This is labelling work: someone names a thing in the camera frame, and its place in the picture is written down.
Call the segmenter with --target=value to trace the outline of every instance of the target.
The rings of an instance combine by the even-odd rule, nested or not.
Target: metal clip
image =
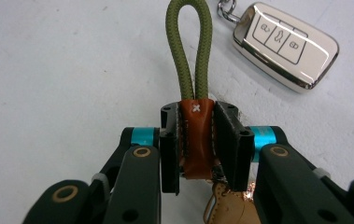
[[[235,5],[237,4],[237,0],[232,0],[232,6],[228,11],[226,11],[223,7],[225,3],[229,3],[231,0],[220,0],[218,3],[218,14],[224,19],[231,21],[232,23],[239,23],[240,18],[235,16],[233,13],[235,9]]]

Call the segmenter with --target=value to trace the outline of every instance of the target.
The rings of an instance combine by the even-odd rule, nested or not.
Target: chrome key fob case
[[[329,35],[263,3],[251,5],[241,17],[234,29],[234,46],[298,92],[316,87],[339,52]]]

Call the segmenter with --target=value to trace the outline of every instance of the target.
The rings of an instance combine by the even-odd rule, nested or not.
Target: white table
[[[340,54],[327,76],[299,94],[232,46],[234,26],[216,13],[209,86],[237,105],[245,125],[276,125],[291,144],[347,189],[354,179],[354,1],[263,1],[333,36]],[[240,1],[241,15],[250,1]],[[0,1],[0,223],[21,223],[50,185],[86,182],[127,126],[159,126],[179,100],[165,35],[168,1]],[[193,69],[199,22],[179,16]],[[163,223],[202,223],[211,188],[181,180],[163,195]]]

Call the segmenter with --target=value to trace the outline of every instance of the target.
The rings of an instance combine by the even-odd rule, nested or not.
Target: braided loop
[[[191,84],[191,72],[180,40],[177,17],[184,6],[192,6],[200,21],[200,40],[195,65],[195,94]],[[208,60],[212,41],[212,19],[205,0],[172,0],[167,9],[165,30],[168,44],[176,64],[182,99],[208,98]]]

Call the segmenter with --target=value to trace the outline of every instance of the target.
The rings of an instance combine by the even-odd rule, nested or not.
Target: key fob button
[[[284,45],[285,41],[290,36],[290,32],[286,29],[277,26],[277,28],[270,35],[270,38],[266,41],[266,47],[272,49],[275,53],[281,49],[281,46]]]
[[[264,44],[275,29],[276,25],[274,23],[266,20],[264,17],[260,17],[253,32],[253,37]]]
[[[286,43],[280,49],[279,55],[283,56],[291,63],[297,64],[303,52],[304,45],[304,39],[298,35],[290,35]]]

